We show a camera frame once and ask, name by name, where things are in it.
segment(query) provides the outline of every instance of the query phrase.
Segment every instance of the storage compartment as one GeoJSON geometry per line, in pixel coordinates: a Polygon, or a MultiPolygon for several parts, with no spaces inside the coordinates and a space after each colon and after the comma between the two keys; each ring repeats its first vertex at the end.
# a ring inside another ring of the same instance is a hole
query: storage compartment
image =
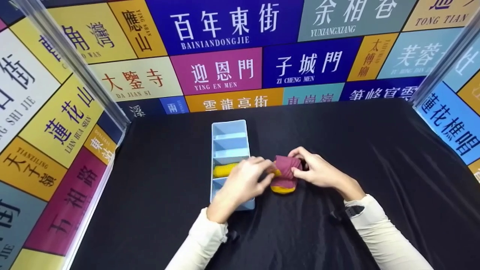
{"type": "MultiPolygon", "coordinates": [[[[250,157],[248,144],[247,123],[245,120],[219,122],[212,124],[212,173],[210,202],[220,190],[227,177],[213,177],[216,166],[238,163],[250,157]]],[[[255,200],[252,199],[237,210],[250,210],[255,208],[255,200]]]]}

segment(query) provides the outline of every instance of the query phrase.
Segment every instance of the black wristwatch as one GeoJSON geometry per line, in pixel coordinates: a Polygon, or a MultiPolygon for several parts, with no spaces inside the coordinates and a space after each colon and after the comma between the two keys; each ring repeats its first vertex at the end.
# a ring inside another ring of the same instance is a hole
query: black wristwatch
{"type": "Polygon", "coordinates": [[[364,209],[365,207],[361,205],[349,206],[349,207],[345,207],[345,213],[347,214],[348,218],[352,218],[360,214],[364,209]]]}
{"type": "Polygon", "coordinates": [[[350,218],[362,213],[364,209],[365,207],[360,205],[348,206],[340,210],[332,211],[330,216],[336,221],[349,220],[350,218]]]}

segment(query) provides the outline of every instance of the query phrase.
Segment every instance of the black table surface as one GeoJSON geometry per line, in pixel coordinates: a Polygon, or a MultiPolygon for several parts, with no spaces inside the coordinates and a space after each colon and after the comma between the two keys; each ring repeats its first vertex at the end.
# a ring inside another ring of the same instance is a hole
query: black table surface
{"type": "MultiPolygon", "coordinates": [[[[137,119],[131,126],[72,270],[164,269],[208,206],[211,124],[245,119],[251,155],[304,146],[359,181],[434,269],[478,269],[480,185],[402,99],[279,106],[137,119]]],[[[207,269],[376,269],[343,204],[304,181],[270,190],[235,213],[207,269]]]]}

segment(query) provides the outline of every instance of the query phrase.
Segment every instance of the beige long-sleeve shirt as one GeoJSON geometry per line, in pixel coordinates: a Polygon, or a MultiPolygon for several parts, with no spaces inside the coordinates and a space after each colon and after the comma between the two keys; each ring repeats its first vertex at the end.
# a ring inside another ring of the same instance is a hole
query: beige long-sleeve shirt
{"type": "MultiPolygon", "coordinates": [[[[370,195],[345,206],[364,206],[350,218],[382,270],[432,270],[427,260],[396,229],[380,204],[370,195]]],[[[209,221],[202,209],[189,235],[166,270],[203,270],[218,247],[227,240],[227,224],[209,221]]]]}

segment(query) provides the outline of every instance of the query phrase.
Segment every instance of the yellow sign tile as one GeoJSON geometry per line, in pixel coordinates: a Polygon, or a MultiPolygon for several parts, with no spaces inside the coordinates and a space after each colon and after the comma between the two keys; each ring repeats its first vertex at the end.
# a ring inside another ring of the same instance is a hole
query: yellow sign tile
{"type": "Polygon", "coordinates": [[[67,169],[19,137],[0,155],[0,180],[49,201],[67,169]]]}
{"type": "Polygon", "coordinates": [[[472,171],[473,175],[480,183],[480,159],[470,164],[468,168],[472,171]]]}
{"type": "Polygon", "coordinates": [[[10,26],[10,30],[43,63],[59,83],[63,83],[72,74],[65,61],[50,42],[39,33],[29,18],[24,18],[10,26]]]}
{"type": "Polygon", "coordinates": [[[108,165],[117,145],[99,125],[95,125],[84,146],[108,165]]]}
{"type": "Polygon", "coordinates": [[[190,112],[282,105],[283,88],[185,96],[190,112]]]}
{"type": "Polygon", "coordinates": [[[72,75],[20,132],[20,137],[68,168],[102,111],[89,90],[72,75]]]}
{"type": "Polygon", "coordinates": [[[107,3],[52,8],[48,12],[87,63],[137,58],[107,3]]]}
{"type": "Polygon", "coordinates": [[[397,36],[398,33],[365,36],[353,62],[348,81],[374,80],[397,36]]]}
{"type": "Polygon", "coordinates": [[[480,115],[480,72],[460,89],[458,95],[480,115]]]}
{"type": "Polygon", "coordinates": [[[90,65],[115,101],[183,95],[170,57],[90,65]]]}
{"type": "Polygon", "coordinates": [[[61,270],[65,257],[23,248],[10,270],[61,270]]]}
{"type": "Polygon", "coordinates": [[[474,0],[419,0],[403,31],[465,26],[479,6],[474,0]]]}
{"type": "Polygon", "coordinates": [[[108,4],[138,58],[167,55],[145,0],[128,0],[108,4]]]}

